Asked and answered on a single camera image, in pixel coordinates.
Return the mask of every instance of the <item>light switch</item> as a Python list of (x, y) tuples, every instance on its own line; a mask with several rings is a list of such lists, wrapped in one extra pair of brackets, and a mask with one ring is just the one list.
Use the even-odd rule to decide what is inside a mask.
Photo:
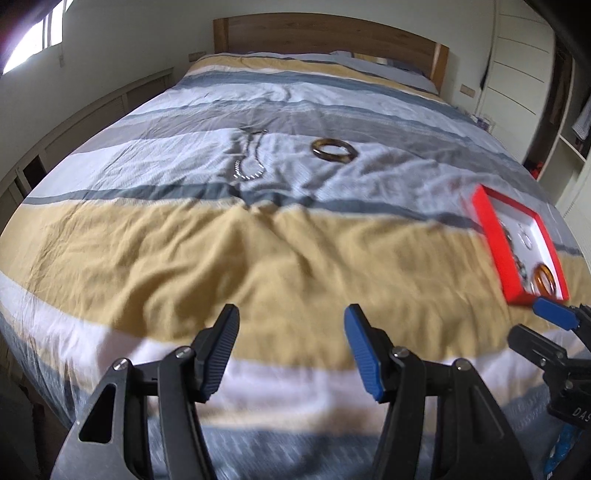
[(460, 87), (460, 91), (465, 94), (468, 95), (468, 97), (474, 98), (474, 96), (476, 95), (476, 91), (474, 89), (471, 89), (470, 87), (462, 84), (462, 86)]

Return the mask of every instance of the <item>white stripe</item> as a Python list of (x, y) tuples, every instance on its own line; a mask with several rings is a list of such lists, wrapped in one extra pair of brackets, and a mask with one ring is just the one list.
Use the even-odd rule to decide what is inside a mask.
[[(68, 365), (70, 378), (85, 379), (87, 388), (96, 385), (116, 358), (125, 356), (139, 364), (158, 360), (176, 347), (71, 317), (2, 273), (0, 303), (18, 322), (13, 328), (21, 339), (51, 355), (62, 377)], [(570, 356), (583, 349), (571, 332), (552, 330), (545, 336), (565, 347)], [(501, 405), (542, 383), (541, 370), (509, 349), (470, 360)], [(434, 408), (432, 402), (428, 405), (426, 426), (432, 431)], [(364, 391), (356, 371), (287, 368), (235, 359), (228, 364), (219, 392), (200, 408), (205, 424), (326, 433), (377, 434), (385, 413), (385, 407), (377, 406)]]

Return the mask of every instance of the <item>blue gripper pad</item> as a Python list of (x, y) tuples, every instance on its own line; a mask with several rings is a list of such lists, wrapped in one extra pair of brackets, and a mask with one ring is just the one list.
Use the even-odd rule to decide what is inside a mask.
[(345, 309), (345, 334), (353, 351), (363, 386), (374, 400), (379, 402), (384, 396), (384, 386), (380, 378), (378, 357), (368, 337), (371, 329), (358, 306), (349, 306)]
[(233, 307), (228, 313), (228, 318), (223, 321), (221, 331), (218, 333), (212, 352), (205, 363), (204, 381), (201, 390), (206, 398), (217, 392), (222, 382), (223, 373), (228, 364), (234, 343), (236, 342), (236, 337), (238, 336), (239, 324), (240, 315), (238, 309)]
[(573, 309), (540, 297), (534, 302), (534, 313), (564, 330), (575, 330), (579, 321)]

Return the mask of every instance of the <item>screw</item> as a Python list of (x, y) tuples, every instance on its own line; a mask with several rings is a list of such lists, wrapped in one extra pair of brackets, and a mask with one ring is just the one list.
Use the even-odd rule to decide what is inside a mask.
[(113, 370), (116, 371), (121, 371), (121, 370), (125, 370), (129, 365), (129, 360), (127, 360), (126, 358), (118, 358), (117, 360), (115, 360), (115, 362), (113, 362)]
[(392, 348), (391, 355), (396, 358), (406, 358), (409, 353), (408, 348), (405, 346), (395, 346)]
[(466, 370), (470, 370), (472, 368), (472, 364), (466, 360), (465, 358), (458, 358), (456, 360), (456, 368), (459, 371), (466, 371)]
[(185, 358), (191, 354), (192, 350), (189, 346), (181, 346), (177, 348), (176, 356), (177, 358)]

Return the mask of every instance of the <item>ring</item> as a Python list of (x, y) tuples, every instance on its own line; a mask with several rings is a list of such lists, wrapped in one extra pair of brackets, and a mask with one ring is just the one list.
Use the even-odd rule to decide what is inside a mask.
[(534, 244), (531, 242), (530, 236), (523, 230), (523, 227), (521, 227), (521, 231), (519, 232), (519, 238), (521, 238), (521, 241), (523, 242), (527, 250), (533, 249)]
[(509, 233), (509, 229), (500, 220), (499, 220), (499, 223), (501, 224), (501, 228), (503, 229), (503, 233), (505, 234), (505, 238), (509, 242), (509, 247), (511, 248), (511, 251), (513, 251), (514, 250), (513, 238), (511, 237), (511, 234)]
[(543, 297), (556, 298), (556, 281), (547, 265), (538, 263), (532, 273), (533, 283)]
[[(334, 154), (334, 153), (327, 153), (322, 150), (322, 147), (332, 146), (332, 147), (340, 147), (344, 148), (348, 153), (346, 154)], [(312, 142), (310, 146), (312, 153), (316, 155), (318, 158), (327, 161), (337, 161), (341, 163), (349, 163), (353, 161), (357, 155), (357, 150), (355, 150), (351, 145), (347, 142), (343, 142), (342, 140), (337, 140), (335, 138), (319, 138)]]

